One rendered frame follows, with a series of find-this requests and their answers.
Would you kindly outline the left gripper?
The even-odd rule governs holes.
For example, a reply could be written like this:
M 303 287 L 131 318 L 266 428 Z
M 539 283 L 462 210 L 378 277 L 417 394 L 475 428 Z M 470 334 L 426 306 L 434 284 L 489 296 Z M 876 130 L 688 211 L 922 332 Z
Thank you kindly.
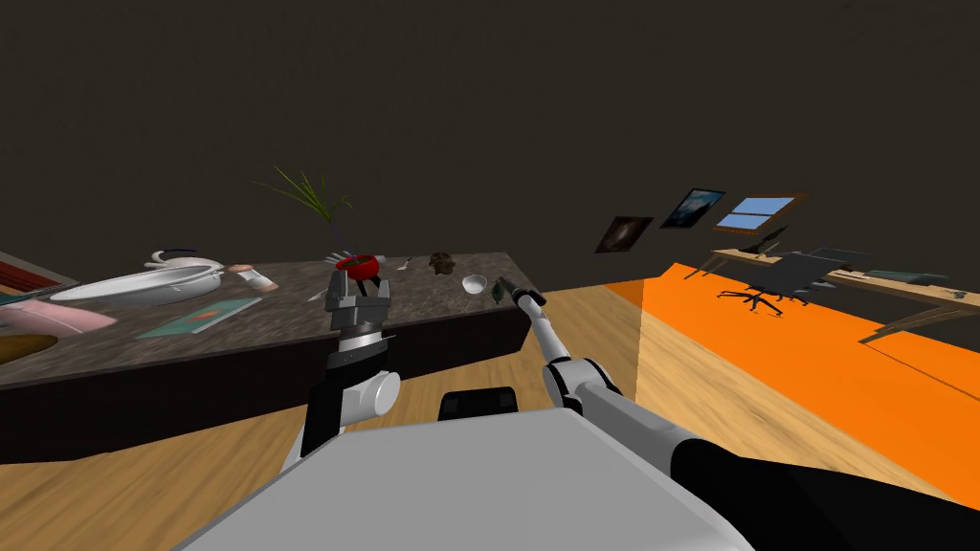
M 376 333 L 389 318 L 390 281 L 379 279 L 376 297 L 350 295 L 348 275 L 335 271 L 330 279 L 324 310 L 330 314 L 330 329 L 341 332 Z

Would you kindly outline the red bowl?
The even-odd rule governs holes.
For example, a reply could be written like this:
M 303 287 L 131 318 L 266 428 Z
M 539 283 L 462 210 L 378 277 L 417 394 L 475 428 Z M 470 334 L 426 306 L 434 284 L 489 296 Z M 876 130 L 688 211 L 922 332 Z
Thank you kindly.
M 373 280 L 378 277 L 380 263 L 375 256 L 369 254 L 359 254 L 359 256 L 349 256 L 337 260 L 336 269 L 354 281 Z

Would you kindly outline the green leafy plant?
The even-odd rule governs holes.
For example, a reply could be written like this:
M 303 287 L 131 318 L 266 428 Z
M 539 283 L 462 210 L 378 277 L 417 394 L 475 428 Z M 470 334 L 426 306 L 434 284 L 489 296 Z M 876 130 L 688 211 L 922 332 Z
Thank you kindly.
M 313 181 L 303 170 L 299 171 L 297 178 L 291 178 L 282 168 L 274 165 L 273 168 L 278 173 L 279 178 L 287 184 L 287 187 L 277 187 L 272 184 L 252 181 L 252 184 L 269 189 L 274 193 L 288 197 L 316 212 L 331 232 L 341 250 L 347 253 L 354 253 L 348 239 L 344 238 L 336 223 L 336 213 L 339 208 L 353 210 L 349 195 L 343 195 L 328 201 L 326 196 L 325 175 L 322 175 L 318 186 L 315 187 Z

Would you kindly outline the pink and white shaker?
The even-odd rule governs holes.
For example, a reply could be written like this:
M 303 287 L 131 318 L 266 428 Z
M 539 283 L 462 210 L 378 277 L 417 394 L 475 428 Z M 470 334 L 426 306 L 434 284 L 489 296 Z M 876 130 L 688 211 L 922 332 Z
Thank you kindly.
M 227 272 L 240 276 L 253 290 L 260 293 L 274 292 L 279 288 L 274 281 L 262 275 L 252 265 L 235 264 L 230 266 Z

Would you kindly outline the dark framed picture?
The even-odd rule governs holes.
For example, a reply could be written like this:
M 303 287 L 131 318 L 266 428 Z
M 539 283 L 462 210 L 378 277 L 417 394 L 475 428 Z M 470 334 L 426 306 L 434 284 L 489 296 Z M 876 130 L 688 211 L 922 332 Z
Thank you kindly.
M 653 217 L 615 217 L 603 237 L 596 253 L 625 253 L 650 226 Z

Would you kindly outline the teal book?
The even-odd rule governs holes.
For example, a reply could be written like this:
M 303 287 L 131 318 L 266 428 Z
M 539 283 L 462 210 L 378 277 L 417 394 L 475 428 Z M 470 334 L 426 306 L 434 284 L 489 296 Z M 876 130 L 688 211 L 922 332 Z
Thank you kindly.
M 216 302 L 180 319 L 140 334 L 139 339 L 151 339 L 178 334 L 199 334 L 237 313 L 261 302 L 261 298 L 241 298 Z

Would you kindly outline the white kettle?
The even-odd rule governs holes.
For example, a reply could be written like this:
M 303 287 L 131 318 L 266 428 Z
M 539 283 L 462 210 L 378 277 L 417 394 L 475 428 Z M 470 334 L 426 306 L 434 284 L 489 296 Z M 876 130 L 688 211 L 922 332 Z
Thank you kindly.
M 144 265 L 149 269 L 167 269 L 190 266 L 209 266 L 215 269 L 224 267 L 215 261 L 207 258 L 194 256 L 194 249 L 164 249 L 154 252 L 151 255 L 151 262 Z

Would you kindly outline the blue framed picture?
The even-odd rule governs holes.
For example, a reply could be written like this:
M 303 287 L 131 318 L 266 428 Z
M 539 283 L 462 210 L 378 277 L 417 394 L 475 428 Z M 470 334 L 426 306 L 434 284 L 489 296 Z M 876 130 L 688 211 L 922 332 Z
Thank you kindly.
M 691 229 L 724 196 L 724 191 L 692 188 L 677 207 L 667 215 L 660 227 L 662 229 Z

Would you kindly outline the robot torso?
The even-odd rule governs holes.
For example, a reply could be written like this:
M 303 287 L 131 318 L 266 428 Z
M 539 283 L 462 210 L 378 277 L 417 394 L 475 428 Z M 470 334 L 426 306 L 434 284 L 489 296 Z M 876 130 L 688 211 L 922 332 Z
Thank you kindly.
M 341 434 L 173 551 L 753 551 L 569 408 Z

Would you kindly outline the large white pan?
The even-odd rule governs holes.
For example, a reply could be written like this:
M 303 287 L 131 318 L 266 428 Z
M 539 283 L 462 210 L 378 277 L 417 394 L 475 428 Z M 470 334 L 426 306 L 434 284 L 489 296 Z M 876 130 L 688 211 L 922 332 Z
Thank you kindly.
M 53 294 L 53 302 L 93 301 L 125 306 L 160 306 L 202 297 L 215 290 L 220 265 L 165 268 L 102 280 Z

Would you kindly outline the brown framed window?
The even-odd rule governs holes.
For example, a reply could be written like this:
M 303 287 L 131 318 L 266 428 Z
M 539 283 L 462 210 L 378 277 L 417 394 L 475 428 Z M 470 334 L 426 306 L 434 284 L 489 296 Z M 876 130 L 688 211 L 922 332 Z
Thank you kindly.
M 714 231 L 757 235 L 780 215 L 807 198 L 807 193 L 747 196 L 714 226 Z

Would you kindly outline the black office chair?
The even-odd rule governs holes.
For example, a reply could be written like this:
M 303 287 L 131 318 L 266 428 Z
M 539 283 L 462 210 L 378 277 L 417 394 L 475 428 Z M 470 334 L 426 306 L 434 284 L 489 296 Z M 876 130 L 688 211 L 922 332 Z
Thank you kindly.
M 799 291 L 830 272 L 850 267 L 851 263 L 844 260 L 789 253 L 751 278 L 746 284 L 747 292 L 722 291 L 717 298 L 743 298 L 743 303 L 750 305 L 750 311 L 756 311 L 760 304 L 764 304 L 781 317 L 783 312 L 766 299 L 768 295 L 774 295 L 779 300 L 797 298 Z

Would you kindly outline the pink cloth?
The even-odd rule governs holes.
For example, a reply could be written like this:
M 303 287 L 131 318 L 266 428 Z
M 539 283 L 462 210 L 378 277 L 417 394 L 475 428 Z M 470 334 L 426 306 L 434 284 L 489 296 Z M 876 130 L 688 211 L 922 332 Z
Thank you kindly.
M 0 322 L 29 334 L 50 334 L 64 339 L 110 326 L 117 320 L 87 310 L 29 299 L 0 304 Z

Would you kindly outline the red striped box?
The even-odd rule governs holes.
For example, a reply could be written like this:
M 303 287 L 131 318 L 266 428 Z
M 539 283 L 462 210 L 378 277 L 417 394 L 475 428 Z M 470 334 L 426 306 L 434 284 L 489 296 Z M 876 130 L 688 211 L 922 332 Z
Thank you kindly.
M 0 252 L 0 295 L 44 297 L 77 285 L 67 276 Z

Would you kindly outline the brown round bread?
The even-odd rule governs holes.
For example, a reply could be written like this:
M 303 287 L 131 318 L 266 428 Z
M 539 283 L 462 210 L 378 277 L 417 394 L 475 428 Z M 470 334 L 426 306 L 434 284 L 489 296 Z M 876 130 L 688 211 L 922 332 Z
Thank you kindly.
M 0 365 L 44 351 L 58 343 L 51 334 L 0 334 Z

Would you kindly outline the wooden desk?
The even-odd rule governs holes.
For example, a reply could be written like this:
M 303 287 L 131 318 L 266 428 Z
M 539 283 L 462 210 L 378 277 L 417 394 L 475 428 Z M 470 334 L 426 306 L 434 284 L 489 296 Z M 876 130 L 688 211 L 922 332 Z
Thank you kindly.
M 709 258 L 685 279 L 695 275 L 707 276 L 717 272 L 729 262 L 741 262 L 753 266 L 769 266 L 779 264 L 781 257 L 766 256 L 765 254 L 743 253 L 737 250 L 712 251 Z M 961 292 L 936 285 L 918 285 L 889 279 L 874 277 L 865 273 L 830 271 L 821 280 L 829 284 L 856 287 L 865 291 L 893 295 L 893 297 L 911 299 L 917 302 L 933 304 L 934 308 L 892 321 L 875 330 L 871 337 L 862 342 L 870 342 L 900 331 L 909 331 L 942 320 L 954 320 L 970 316 L 980 316 L 980 294 Z

